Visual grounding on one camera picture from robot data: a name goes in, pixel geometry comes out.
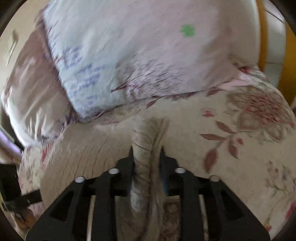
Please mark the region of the wooden wardrobe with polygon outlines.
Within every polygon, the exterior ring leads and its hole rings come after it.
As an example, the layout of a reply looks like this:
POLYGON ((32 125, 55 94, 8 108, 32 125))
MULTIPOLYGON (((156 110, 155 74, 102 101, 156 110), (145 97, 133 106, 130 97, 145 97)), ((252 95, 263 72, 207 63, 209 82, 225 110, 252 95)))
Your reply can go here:
POLYGON ((295 102, 295 34, 272 1, 256 1, 260 23, 259 68, 269 82, 295 102))

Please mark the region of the floral bedspread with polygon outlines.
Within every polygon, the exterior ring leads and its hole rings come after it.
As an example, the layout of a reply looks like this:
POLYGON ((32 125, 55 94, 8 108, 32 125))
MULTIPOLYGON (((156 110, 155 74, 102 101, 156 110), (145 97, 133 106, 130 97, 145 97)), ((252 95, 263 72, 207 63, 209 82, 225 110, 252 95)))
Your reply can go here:
MULTIPOLYGON (((140 100, 76 124, 108 125, 136 117, 167 120, 161 149, 168 156, 196 176, 220 177, 271 238, 282 230, 295 210, 295 115, 262 73, 243 67, 238 78, 215 89, 140 100)), ((25 149, 18 171, 24 194, 41 190, 58 140, 25 149)), ((178 205, 177 198, 163 195, 158 240, 178 238, 178 205)))

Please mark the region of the pink floral left pillow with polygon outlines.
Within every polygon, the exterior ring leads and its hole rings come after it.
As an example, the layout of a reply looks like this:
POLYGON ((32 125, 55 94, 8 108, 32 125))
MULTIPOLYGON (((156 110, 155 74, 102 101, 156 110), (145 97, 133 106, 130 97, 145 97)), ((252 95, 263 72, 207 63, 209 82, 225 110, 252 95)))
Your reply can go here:
POLYGON ((44 30, 36 28, 25 42, 1 94, 4 111, 24 147, 60 137, 76 118, 60 84, 44 30))

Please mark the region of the beige cable-knit sweater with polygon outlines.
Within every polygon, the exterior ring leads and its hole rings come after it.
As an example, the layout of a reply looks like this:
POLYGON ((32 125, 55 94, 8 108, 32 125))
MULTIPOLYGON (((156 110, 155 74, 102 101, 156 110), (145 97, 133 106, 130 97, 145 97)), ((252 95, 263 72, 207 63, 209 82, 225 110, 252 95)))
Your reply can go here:
POLYGON ((53 144, 40 181, 45 207, 77 176, 87 179, 113 168, 133 150, 135 178, 128 197, 116 199, 119 240, 158 240, 163 224, 159 154, 169 122, 129 118, 108 125, 75 124, 53 144))

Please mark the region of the pink blue right pillow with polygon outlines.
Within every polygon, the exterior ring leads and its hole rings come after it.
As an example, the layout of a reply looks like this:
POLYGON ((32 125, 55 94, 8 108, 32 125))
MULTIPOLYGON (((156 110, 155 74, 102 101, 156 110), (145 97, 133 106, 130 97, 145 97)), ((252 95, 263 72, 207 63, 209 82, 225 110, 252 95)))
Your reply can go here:
POLYGON ((255 1, 50 1, 43 21, 81 118, 229 81, 230 57, 254 57, 259 27, 255 1))

